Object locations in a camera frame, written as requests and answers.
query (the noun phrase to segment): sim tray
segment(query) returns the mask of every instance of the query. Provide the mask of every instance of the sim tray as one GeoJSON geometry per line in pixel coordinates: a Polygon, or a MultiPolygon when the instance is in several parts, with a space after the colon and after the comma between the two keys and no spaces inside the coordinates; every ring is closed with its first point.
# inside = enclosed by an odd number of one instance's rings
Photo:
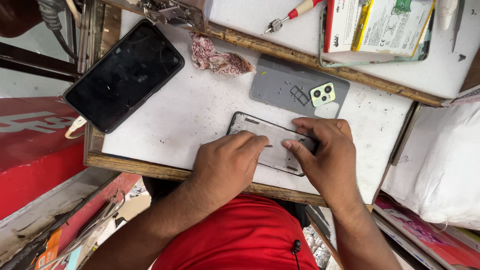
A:
{"type": "Polygon", "coordinates": [[[294,86],[291,90],[290,93],[292,94],[292,97],[295,100],[298,100],[301,105],[304,107],[310,102],[310,97],[303,92],[303,86],[302,88],[298,88],[298,86],[294,86]]]}

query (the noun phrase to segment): red t-shirt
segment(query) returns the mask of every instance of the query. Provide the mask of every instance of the red t-shirt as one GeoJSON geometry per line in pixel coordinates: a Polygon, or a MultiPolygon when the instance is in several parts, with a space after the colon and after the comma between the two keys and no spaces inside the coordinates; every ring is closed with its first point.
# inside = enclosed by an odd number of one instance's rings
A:
{"type": "Polygon", "coordinates": [[[276,202],[240,194],[199,224],[177,235],[152,270],[297,269],[318,270],[300,223],[276,202]]]}

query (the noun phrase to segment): phone case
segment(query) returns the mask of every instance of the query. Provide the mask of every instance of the phone case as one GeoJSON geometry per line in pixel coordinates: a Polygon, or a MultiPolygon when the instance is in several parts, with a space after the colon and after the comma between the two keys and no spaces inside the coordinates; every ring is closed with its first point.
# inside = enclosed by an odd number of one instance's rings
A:
{"type": "Polygon", "coordinates": [[[75,82],[67,91],[65,91],[65,93],[63,94],[63,100],[68,104],[70,105],[70,107],[72,107],[75,111],[77,111],[77,113],[79,113],[82,117],[84,117],[93,127],[95,127],[98,131],[100,131],[101,133],[103,134],[110,134],[112,133],[120,124],[122,124],[130,115],[132,115],[140,106],[142,106],[145,101],[151,97],[152,94],[156,93],[160,88],[162,88],[165,84],[167,84],[167,82],[173,77],[175,76],[180,70],[182,70],[182,68],[184,67],[185,65],[185,59],[183,58],[183,56],[178,52],[178,50],[171,44],[171,42],[162,34],[162,32],[156,27],[154,26],[151,22],[149,22],[148,20],[141,20],[134,28],[132,28],[132,30],[130,30],[122,39],[120,39],[117,44],[115,44],[115,46],[113,46],[110,50],[108,50],[108,52],[102,57],[100,58],[100,60],[97,61],[97,63],[95,63],[95,65],[90,68],[90,70],[88,70],[77,82],[75,82]],[[145,97],[140,101],[138,102],[137,105],[135,105],[134,107],[132,107],[132,109],[124,116],[122,117],[121,119],[118,120],[118,122],[113,126],[111,127],[110,129],[107,129],[107,130],[101,130],[97,125],[93,124],[88,118],[86,118],[80,111],[78,111],[74,106],[72,106],[72,104],[70,104],[68,102],[68,100],[65,98],[66,95],[68,94],[68,92],[70,92],[85,76],[87,76],[90,72],[92,72],[96,66],[98,66],[102,60],[104,58],[106,58],[109,54],[111,54],[112,52],[114,52],[118,46],[129,36],[131,35],[133,32],[135,32],[140,26],[142,25],[148,25],[149,27],[151,27],[153,29],[153,31],[155,31],[159,36],[161,36],[164,40],[165,40],[165,44],[176,54],[176,56],[178,57],[178,59],[180,59],[180,64],[179,66],[177,67],[177,69],[172,72],[172,74],[170,74],[170,76],[168,76],[162,83],[158,84],[156,87],[154,87],[152,89],[152,91],[150,91],[147,95],[145,95],[145,97]]]}
{"type": "Polygon", "coordinates": [[[260,153],[258,163],[296,176],[304,176],[298,160],[282,146],[287,139],[302,142],[312,154],[318,149],[318,140],[296,133],[279,125],[267,122],[243,112],[236,112],[227,131],[227,135],[248,130],[257,135],[266,135],[270,144],[260,153]]]}

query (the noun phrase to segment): smartphone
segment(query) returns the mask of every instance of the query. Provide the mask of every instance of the smartphone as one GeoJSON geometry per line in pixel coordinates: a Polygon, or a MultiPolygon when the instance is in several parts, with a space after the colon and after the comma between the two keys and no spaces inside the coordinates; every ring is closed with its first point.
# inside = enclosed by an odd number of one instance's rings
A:
{"type": "Polygon", "coordinates": [[[238,111],[233,115],[227,135],[236,134],[242,130],[247,130],[257,135],[265,135],[270,141],[270,144],[265,146],[260,153],[258,163],[297,176],[304,176],[305,174],[298,160],[282,146],[283,142],[286,140],[297,140],[303,143],[312,154],[316,153],[320,144],[314,138],[238,111]]]}
{"type": "Polygon", "coordinates": [[[185,65],[185,60],[148,20],[139,22],[63,99],[101,133],[108,134],[185,65]]]}

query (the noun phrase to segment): realme logo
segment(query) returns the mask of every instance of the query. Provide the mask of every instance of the realme logo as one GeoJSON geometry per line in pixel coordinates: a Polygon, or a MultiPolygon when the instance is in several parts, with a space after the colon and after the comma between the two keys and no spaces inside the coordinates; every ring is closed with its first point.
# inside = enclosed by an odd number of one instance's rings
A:
{"type": "Polygon", "coordinates": [[[363,41],[363,44],[364,44],[364,45],[367,44],[368,38],[369,38],[369,36],[370,36],[370,30],[371,30],[371,29],[372,29],[372,28],[369,27],[368,30],[367,30],[367,33],[365,34],[365,40],[363,41]]]}

